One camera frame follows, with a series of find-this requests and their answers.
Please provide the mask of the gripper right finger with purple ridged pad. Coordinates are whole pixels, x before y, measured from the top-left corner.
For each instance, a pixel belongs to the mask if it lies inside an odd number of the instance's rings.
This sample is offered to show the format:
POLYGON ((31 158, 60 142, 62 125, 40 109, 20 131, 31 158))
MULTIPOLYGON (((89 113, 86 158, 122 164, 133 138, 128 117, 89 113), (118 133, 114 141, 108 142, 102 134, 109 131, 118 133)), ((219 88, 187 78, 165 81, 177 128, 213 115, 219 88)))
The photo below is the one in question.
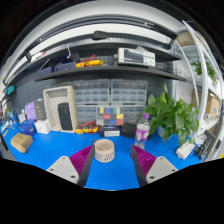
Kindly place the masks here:
POLYGON ((164 156, 155 157, 134 145, 131 146, 130 156, 134 163, 140 187, 178 171, 164 156))

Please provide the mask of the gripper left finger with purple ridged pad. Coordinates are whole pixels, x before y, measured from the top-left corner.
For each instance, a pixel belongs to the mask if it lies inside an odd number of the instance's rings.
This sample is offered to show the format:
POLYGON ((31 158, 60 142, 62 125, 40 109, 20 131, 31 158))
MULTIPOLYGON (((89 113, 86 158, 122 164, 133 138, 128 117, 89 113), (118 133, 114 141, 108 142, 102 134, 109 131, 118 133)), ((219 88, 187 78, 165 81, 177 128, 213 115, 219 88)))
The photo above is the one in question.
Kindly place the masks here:
POLYGON ((72 156, 61 156, 47 171, 67 181, 84 187, 95 156, 95 146, 90 145, 72 156))

